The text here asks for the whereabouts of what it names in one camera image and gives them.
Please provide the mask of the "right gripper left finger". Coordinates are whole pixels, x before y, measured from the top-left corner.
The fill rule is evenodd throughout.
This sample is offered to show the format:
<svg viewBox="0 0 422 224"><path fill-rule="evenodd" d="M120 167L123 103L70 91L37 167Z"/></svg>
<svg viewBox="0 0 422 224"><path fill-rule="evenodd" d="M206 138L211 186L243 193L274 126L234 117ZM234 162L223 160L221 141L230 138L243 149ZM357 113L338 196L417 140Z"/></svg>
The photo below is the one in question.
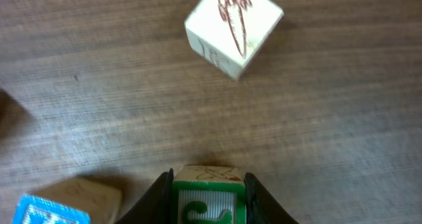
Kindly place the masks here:
<svg viewBox="0 0 422 224"><path fill-rule="evenodd" d="M115 224L170 224L173 169L163 172Z"/></svg>

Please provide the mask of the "green J block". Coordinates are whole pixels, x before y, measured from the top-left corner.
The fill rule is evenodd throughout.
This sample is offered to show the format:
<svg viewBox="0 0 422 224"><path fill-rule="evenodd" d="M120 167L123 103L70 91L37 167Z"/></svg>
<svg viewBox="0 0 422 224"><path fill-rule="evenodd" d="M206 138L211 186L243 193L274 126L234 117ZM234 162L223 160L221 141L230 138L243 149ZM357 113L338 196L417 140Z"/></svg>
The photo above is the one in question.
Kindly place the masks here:
<svg viewBox="0 0 422 224"><path fill-rule="evenodd" d="M245 176L235 167L186 165L171 186L173 224L246 224Z"/></svg>

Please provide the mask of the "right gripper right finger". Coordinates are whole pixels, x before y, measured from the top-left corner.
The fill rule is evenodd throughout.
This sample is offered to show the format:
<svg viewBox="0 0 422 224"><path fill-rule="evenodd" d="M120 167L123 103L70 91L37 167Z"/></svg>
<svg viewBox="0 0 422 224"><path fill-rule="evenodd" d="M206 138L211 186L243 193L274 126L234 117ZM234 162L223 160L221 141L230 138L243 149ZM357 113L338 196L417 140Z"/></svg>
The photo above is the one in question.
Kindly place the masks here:
<svg viewBox="0 0 422 224"><path fill-rule="evenodd" d="M299 224L253 173L245 174L247 224Z"/></svg>

